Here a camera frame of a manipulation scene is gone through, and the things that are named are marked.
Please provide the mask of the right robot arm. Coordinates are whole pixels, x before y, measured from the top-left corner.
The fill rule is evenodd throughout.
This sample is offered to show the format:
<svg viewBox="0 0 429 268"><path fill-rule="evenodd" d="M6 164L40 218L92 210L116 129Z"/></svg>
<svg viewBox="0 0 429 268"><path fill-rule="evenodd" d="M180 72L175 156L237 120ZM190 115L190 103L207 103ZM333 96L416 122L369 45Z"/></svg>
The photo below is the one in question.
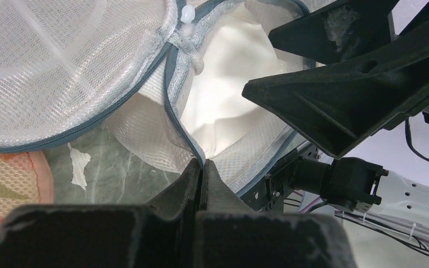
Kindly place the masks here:
<svg viewBox="0 0 429 268"><path fill-rule="evenodd" d="M335 1L272 29L268 38L283 52L319 63L316 68L249 81L247 100L291 126L332 157L324 164L298 151L282 157L265 175L268 202L288 190L313 193L303 208L327 205L340 219L392 236L429 257L429 187L394 175L347 153L380 130L410 118L429 125L429 2L395 36L396 1Z"/></svg>

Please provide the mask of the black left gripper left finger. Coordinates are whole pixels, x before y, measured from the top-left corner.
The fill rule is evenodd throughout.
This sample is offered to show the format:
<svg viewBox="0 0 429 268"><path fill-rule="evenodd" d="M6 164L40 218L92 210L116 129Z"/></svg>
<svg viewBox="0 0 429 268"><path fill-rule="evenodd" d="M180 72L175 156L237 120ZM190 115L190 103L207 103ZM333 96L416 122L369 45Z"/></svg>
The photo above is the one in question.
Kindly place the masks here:
<svg viewBox="0 0 429 268"><path fill-rule="evenodd" d="M0 224L0 267L191 267L202 169L145 204L23 205Z"/></svg>

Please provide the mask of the white mesh laundry bag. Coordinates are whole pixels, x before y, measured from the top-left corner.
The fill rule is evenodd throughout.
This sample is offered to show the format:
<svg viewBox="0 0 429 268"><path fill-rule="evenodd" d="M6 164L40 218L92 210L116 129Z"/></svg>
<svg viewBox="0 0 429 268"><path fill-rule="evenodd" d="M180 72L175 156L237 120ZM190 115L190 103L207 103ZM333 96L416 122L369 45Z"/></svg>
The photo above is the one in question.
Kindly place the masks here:
<svg viewBox="0 0 429 268"><path fill-rule="evenodd" d="M155 168L208 160L181 117L203 46L243 2L0 1L0 153L59 146L104 123ZM257 154L209 159L231 190L245 194L302 143L284 124Z"/></svg>

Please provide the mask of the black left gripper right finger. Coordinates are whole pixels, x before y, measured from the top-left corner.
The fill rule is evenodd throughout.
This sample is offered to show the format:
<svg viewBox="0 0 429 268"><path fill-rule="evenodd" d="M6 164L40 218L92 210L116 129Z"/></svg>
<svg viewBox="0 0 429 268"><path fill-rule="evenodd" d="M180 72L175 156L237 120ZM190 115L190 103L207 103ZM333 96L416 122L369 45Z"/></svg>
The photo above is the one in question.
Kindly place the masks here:
<svg viewBox="0 0 429 268"><path fill-rule="evenodd" d="M203 168L207 208L198 212L198 267L356 267L346 232L331 216L256 212Z"/></svg>

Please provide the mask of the white bra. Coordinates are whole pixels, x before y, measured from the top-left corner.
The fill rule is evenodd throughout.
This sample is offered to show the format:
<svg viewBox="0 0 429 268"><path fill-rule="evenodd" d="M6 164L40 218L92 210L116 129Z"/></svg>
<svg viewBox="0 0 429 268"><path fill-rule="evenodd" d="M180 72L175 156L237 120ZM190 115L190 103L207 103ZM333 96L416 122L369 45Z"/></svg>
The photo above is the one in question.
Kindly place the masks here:
<svg viewBox="0 0 429 268"><path fill-rule="evenodd" d="M193 78L181 117L206 158L228 150L257 154L285 129L242 91L250 80L302 69L301 58L273 48L267 37L297 13L290 2L245 1L215 25L203 46L204 70Z"/></svg>

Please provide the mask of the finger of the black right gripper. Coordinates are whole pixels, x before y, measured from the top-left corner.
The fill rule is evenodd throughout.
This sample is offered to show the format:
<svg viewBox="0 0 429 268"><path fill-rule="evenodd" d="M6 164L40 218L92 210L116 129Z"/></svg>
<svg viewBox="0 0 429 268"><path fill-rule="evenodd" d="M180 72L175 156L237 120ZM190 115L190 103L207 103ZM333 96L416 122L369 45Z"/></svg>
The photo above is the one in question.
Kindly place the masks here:
<svg viewBox="0 0 429 268"><path fill-rule="evenodd" d="M392 42L397 1L335 1L269 32L272 46L321 64L335 64Z"/></svg>
<svg viewBox="0 0 429 268"><path fill-rule="evenodd" d="M334 158L417 113L429 123L429 3L391 43L319 64L251 80L242 96Z"/></svg>

